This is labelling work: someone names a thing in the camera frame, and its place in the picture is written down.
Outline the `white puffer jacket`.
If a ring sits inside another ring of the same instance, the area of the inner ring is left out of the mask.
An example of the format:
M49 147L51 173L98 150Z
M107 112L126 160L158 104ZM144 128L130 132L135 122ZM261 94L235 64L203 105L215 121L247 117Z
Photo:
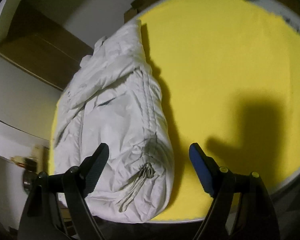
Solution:
M168 205L174 155L161 100L139 20L99 39L83 57L57 103L50 172L64 173L107 144L108 161L85 199L93 215L144 223Z

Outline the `brown sauce bottle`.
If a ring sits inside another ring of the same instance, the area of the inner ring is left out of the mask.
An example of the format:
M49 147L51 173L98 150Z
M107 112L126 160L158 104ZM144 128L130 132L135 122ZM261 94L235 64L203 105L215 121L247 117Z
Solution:
M29 156L22 157L16 155L10 160L17 166L24 169L22 182L24 191L29 194L32 182L40 172L48 173L49 149L42 145L35 145Z

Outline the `yellow table cloth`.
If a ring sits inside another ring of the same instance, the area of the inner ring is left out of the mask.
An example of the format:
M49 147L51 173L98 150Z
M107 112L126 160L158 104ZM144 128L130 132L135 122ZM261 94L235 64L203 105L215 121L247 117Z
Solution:
M268 191L283 187L300 168L300 34L245 0L164 0L134 20L174 155L170 200L149 221L207 214L194 142L234 173L257 172Z

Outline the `wooden wardrobe door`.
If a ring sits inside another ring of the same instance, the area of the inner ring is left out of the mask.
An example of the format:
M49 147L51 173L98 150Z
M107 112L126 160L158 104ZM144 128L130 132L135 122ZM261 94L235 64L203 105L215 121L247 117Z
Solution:
M81 59L93 49L61 25L22 1L0 57L44 83L63 91L79 70Z

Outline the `brown cardboard boxes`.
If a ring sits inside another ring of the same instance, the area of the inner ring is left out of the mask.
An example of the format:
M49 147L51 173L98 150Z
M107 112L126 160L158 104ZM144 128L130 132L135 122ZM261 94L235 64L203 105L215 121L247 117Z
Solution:
M124 13L124 23L127 23L132 18L134 18L137 14L142 12L143 10L147 9L154 3L158 2L159 0L134 0L130 4L130 8Z

